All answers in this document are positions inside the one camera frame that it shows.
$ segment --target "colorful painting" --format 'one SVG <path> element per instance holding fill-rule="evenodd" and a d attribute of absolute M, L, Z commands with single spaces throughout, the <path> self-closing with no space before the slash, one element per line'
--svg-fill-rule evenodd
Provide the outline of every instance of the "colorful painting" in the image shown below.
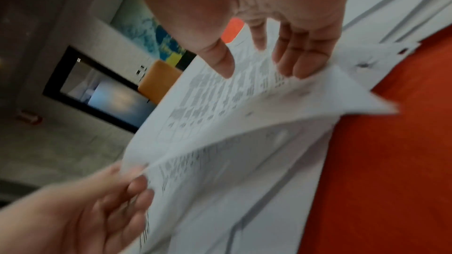
<path fill-rule="evenodd" d="M 185 49 L 163 29 L 143 0 L 124 0 L 111 25 L 153 57 L 172 66 L 185 53 Z"/>

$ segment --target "floor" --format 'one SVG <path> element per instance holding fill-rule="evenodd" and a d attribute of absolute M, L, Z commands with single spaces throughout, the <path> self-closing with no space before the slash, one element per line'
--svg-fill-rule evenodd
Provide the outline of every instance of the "floor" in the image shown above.
<path fill-rule="evenodd" d="M 125 146 L 45 121 L 0 119 L 0 180 L 44 186 L 89 175 L 122 158 Z"/>

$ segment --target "hand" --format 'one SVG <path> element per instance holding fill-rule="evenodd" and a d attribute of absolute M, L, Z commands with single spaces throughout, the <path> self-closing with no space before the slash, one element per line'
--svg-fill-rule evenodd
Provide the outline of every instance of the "hand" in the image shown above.
<path fill-rule="evenodd" d="M 142 168 L 119 169 L 43 188 L 2 210 L 0 253 L 119 253 L 145 229 L 153 199 L 146 178 L 135 178 Z"/>
<path fill-rule="evenodd" d="M 341 35 L 347 0 L 145 0 L 181 46 L 197 53 L 222 76 L 234 59 L 220 39 L 237 16 L 251 29 L 257 49 L 266 48 L 266 19 L 281 22 L 273 61 L 284 76 L 305 78 L 321 69 Z"/>

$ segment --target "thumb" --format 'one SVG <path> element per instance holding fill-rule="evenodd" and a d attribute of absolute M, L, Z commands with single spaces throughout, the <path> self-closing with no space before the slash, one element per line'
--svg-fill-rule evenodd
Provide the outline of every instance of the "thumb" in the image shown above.
<path fill-rule="evenodd" d="M 232 77 L 235 68 L 234 57 L 222 39 L 218 39 L 207 48 L 197 51 L 197 54 L 224 78 Z"/>
<path fill-rule="evenodd" d="M 51 197 L 54 205 L 65 206 L 67 210 L 85 207 L 108 194 L 127 188 L 144 169 L 135 167 L 121 174 L 120 167 L 120 163 L 116 163 L 87 178 L 49 187 L 46 196 Z"/>

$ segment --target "stack of papers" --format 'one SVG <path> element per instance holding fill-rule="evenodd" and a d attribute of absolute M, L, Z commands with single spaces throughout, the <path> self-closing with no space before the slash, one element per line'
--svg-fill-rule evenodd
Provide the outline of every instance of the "stack of papers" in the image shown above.
<path fill-rule="evenodd" d="M 331 131 L 349 113 L 392 114 L 369 92 L 417 42 L 452 23 L 452 0 L 349 0 L 329 64 L 296 80 L 244 28 L 224 80 L 196 58 L 140 128 L 124 168 L 148 164 L 155 190 L 144 234 L 128 253 L 297 252 Z"/>

